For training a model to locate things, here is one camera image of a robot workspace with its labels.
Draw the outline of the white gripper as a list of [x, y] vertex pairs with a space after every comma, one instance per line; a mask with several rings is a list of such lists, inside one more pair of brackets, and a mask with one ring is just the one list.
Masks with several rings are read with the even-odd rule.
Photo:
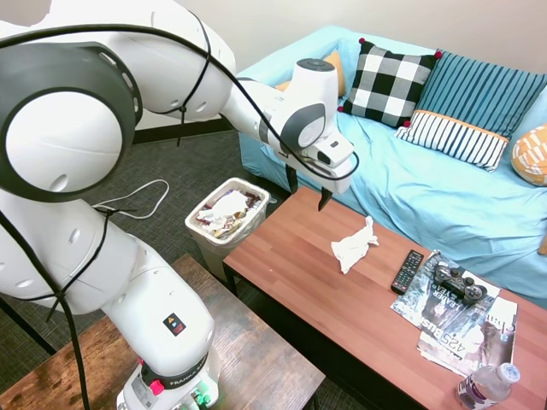
[[285, 163], [285, 174], [291, 193], [298, 190], [297, 173], [313, 179], [321, 187], [318, 210], [321, 211], [331, 200], [332, 194], [343, 194], [350, 187], [353, 173], [353, 146], [336, 143], [316, 143], [304, 149], [297, 156], [278, 153]]

